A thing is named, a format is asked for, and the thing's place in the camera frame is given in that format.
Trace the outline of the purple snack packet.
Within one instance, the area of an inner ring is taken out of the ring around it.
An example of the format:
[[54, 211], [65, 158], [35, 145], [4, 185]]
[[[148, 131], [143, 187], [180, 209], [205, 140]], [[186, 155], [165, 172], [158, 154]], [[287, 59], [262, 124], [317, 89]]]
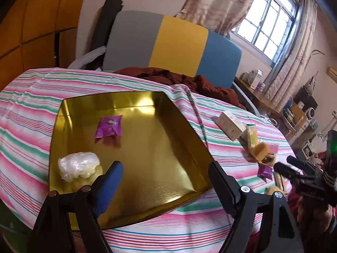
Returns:
[[105, 138], [108, 136], [121, 136], [121, 120], [122, 115], [101, 118], [95, 132], [95, 139]]
[[260, 177], [265, 182], [267, 181], [267, 179], [272, 180], [273, 179], [273, 168], [271, 166], [259, 164], [258, 177]]

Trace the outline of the green yellow cracker pack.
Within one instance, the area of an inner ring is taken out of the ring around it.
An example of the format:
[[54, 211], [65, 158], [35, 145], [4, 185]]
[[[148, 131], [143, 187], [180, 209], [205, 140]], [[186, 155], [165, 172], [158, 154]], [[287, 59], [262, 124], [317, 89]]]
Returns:
[[259, 143], [257, 127], [255, 124], [246, 124], [241, 138], [247, 142], [249, 152]]

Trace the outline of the white cardboard box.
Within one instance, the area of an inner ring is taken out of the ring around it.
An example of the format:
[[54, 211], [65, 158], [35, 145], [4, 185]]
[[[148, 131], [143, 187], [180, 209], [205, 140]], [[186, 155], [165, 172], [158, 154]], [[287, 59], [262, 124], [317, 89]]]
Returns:
[[246, 130], [246, 126], [227, 110], [221, 112], [215, 123], [232, 141], [237, 140]]

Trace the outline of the long yellow bread bar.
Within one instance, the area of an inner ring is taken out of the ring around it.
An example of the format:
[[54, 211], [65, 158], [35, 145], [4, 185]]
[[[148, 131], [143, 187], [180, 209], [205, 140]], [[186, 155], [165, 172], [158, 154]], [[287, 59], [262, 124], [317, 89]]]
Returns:
[[287, 189], [286, 189], [285, 181], [283, 177], [281, 176], [281, 174], [277, 172], [273, 172], [273, 176], [274, 176], [274, 181], [275, 181], [275, 185], [277, 186], [277, 188], [280, 189], [281, 192], [286, 195]]

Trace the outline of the pink wrapped packet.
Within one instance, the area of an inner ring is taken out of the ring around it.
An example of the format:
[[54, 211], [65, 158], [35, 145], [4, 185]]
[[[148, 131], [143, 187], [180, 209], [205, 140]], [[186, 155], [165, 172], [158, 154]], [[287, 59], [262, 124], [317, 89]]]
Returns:
[[269, 154], [274, 154], [276, 155], [279, 150], [279, 143], [274, 143], [274, 142], [266, 142], [266, 145], [269, 148]]

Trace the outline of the striped pink green bedsheet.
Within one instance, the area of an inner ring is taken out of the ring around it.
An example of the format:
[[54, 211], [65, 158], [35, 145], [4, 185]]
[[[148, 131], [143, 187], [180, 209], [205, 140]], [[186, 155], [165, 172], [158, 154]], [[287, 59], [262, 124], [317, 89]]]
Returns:
[[105, 172], [118, 160], [123, 179], [98, 221], [114, 252], [217, 252], [233, 224], [211, 188], [215, 160], [242, 186], [273, 185], [243, 139], [215, 123], [223, 111], [257, 127], [259, 140], [292, 149], [271, 123], [228, 103], [120, 74], [35, 69], [1, 91], [1, 199], [33, 227], [50, 190], [73, 192], [58, 161], [93, 152]]

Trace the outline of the wooden side desk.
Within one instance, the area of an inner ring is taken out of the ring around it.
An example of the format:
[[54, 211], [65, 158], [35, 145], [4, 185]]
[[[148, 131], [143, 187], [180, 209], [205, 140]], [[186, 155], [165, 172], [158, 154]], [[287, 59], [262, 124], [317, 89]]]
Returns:
[[253, 103], [261, 117], [264, 116], [269, 119], [274, 119], [277, 122], [277, 128], [280, 129], [284, 135], [295, 135], [297, 133], [297, 129], [291, 125], [281, 112], [276, 111], [275, 106], [271, 104], [262, 92], [255, 93], [246, 82], [238, 77], [235, 77], [234, 85]]

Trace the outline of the clear plastic wrapped ball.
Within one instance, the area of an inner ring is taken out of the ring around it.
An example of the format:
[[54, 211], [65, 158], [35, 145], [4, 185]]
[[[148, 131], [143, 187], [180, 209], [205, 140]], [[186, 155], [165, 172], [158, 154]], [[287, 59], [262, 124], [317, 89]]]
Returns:
[[59, 158], [59, 172], [62, 180], [87, 179], [103, 173], [100, 160], [93, 152], [77, 152]]

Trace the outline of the white carton on desk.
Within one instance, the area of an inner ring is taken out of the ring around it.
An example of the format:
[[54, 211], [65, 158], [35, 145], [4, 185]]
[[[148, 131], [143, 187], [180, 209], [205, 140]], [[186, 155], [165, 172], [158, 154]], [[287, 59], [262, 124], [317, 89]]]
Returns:
[[262, 70], [259, 69], [255, 69], [252, 70], [250, 73], [250, 78], [249, 78], [249, 83], [250, 83], [250, 87], [255, 90], [258, 83], [261, 81], [263, 72]]

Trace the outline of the gold metal tin tray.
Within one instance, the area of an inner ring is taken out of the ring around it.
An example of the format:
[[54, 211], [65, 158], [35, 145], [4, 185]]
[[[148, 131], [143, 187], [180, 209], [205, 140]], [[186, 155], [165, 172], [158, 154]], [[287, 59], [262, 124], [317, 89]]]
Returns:
[[[121, 136], [95, 139], [101, 118], [122, 115]], [[58, 160], [93, 152], [103, 173], [114, 161], [123, 177], [98, 223], [104, 230], [160, 216], [211, 189], [213, 158], [187, 119], [163, 92], [114, 92], [64, 99], [50, 149], [49, 188], [79, 189], [61, 179]]]

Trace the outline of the dark red blanket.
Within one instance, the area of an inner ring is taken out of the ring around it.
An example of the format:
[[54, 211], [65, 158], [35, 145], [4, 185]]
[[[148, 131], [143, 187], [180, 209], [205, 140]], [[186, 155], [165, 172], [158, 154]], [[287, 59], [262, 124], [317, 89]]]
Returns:
[[116, 71], [115, 74], [145, 79], [168, 86], [183, 84], [193, 93], [217, 99], [246, 110], [246, 107], [240, 103], [238, 95], [233, 89], [213, 86], [211, 82], [202, 75], [190, 77], [155, 67], [127, 67]]

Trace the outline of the beige patterned curtain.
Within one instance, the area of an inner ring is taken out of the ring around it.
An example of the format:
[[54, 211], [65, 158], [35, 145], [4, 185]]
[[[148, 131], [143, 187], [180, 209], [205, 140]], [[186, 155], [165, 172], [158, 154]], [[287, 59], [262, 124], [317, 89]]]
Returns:
[[187, 0], [176, 17], [226, 36], [243, 21], [254, 0]]

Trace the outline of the orange wooden wardrobe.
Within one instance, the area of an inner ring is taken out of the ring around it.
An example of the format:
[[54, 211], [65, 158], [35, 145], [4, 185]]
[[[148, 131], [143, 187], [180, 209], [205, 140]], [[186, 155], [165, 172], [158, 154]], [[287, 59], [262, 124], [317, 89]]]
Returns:
[[83, 0], [16, 0], [1, 21], [1, 88], [24, 71], [75, 59]]

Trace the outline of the grey yellow blue headboard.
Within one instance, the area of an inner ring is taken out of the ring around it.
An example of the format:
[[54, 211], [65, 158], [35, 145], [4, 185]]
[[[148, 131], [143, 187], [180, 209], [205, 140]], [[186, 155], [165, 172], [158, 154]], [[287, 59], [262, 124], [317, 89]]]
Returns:
[[231, 40], [191, 22], [146, 11], [121, 11], [108, 39], [102, 69], [156, 67], [231, 88], [242, 51]]

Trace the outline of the black rolled mat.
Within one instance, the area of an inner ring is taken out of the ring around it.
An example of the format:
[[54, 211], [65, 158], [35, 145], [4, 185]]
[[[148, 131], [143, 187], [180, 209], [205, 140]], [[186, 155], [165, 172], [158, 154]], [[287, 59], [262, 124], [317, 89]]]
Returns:
[[106, 0], [96, 22], [89, 52], [102, 46], [106, 47], [115, 18], [122, 10], [122, 0]]

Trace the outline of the wall air conditioner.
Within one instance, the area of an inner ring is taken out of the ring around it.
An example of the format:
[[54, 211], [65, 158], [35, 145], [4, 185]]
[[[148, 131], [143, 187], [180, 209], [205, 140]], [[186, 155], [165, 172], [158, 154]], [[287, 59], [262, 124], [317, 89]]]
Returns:
[[326, 74], [335, 82], [337, 83], [337, 70], [333, 67], [328, 67], [326, 70]]

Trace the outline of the window with metal frame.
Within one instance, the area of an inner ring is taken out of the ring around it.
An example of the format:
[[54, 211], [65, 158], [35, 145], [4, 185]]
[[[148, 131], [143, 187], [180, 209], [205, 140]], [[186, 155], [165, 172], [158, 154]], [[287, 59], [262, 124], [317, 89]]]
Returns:
[[245, 19], [231, 33], [270, 62], [277, 62], [290, 38], [298, 11], [296, 0], [253, 0]]

